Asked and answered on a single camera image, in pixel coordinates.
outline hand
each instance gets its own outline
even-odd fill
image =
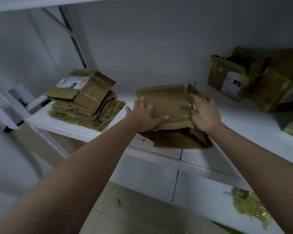
[[[147,107],[145,107],[145,101],[143,98],[141,98],[140,101],[135,101],[133,110],[126,106],[125,117],[130,117],[133,121],[137,122],[138,132],[151,130],[169,118],[169,116],[162,116],[156,119],[152,119],[153,108],[154,104],[149,104]]]
[[[207,101],[206,98],[194,94],[189,94],[189,96],[193,99],[197,111],[191,111],[192,121],[201,131],[208,134],[215,126],[222,125],[219,111],[213,99]]]

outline left hand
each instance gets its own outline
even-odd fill
[[[126,106],[126,117],[130,117],[138,124],[138,132],[144,132],[151,130],[159,124],[166,121],[169,116],[162,116],[156,119],[152,119],[154,104],[150,103],[145,107],[145,100],[143,98],[135,101],[133,110]]]

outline forearm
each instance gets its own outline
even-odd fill
[[[0,218],[0,233],[78,233],[137,123],[124,118],[51,171]]]
[[[225,125],[209,135],[246,179],[273,218],[293,233],[293,163],[269,152]]]

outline tiled floor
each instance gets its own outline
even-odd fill
[[[80,234],[228,234],[204,217],[109,182]]]

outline right hand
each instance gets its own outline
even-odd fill
[[[196,111],[191,111],[193,123],[203,132],[209,133],[215,126],[222,125],[219,111],[213,99],[207,101],[206,98],[189,94],[196,107]]]

